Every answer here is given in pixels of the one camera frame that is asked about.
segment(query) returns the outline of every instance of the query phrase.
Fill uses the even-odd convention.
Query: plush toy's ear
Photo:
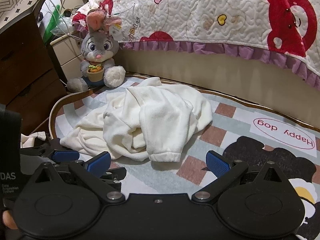
[[[93,9],[88,12],[86,21],[87,25],[94,31],[100,29],[104,18],[106,17],[105,10],[102,9]]]
[[[109,31],[109,27],[113,24],[117,24],[117,25],[121,25],[122,24],[122,21],[121,21],[121,18],[120,17],[106,17],[104,20],[103,20],[103,28],[105,31]]]

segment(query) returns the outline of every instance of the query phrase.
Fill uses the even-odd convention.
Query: white drawer
[[[80,71],[80,63],[82,59],[83,59],[83,56],[80,55],[61,66],[67,80],[70,80],[71,78],[82,77],[82,74]]]
[[[51,42],[60,66],[81,55],[81,41],[65,35],[59,42]]]

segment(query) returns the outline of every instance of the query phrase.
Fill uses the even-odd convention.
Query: plush toy's foot
[[[68,81],[67,89],[71,93],[86,92],[88,91],[88,85],[82,78],[73,78]]]
[[[114,66],[106,69],[103,81],[107,87],[116,88],[123,83],[124,76],[124,68],[122,66]]]

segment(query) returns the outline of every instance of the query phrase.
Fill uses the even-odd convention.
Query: bunny plush toy
[[[93,9],[86,17],[89,33],[81,45],[84,57],[80,64],[81,78],[70,79],[67,88],[70,92],[85,92],[89,87],[106,85],[110,88],[120,86],[124,81],[125,70],[122,66],[116,66],[113,56],[119,50],[119,43],[109,33],[112,25],[120,26],[119,17],[108,17],[103,9]],[[92,82],[88,75],[89,69],[102,69],[101,80]]]

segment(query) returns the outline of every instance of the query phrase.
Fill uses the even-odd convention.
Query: beige bed base
[[[320,92],[289,69],[225,54],[120,50],[116,64],[269,107],[320,128]]]

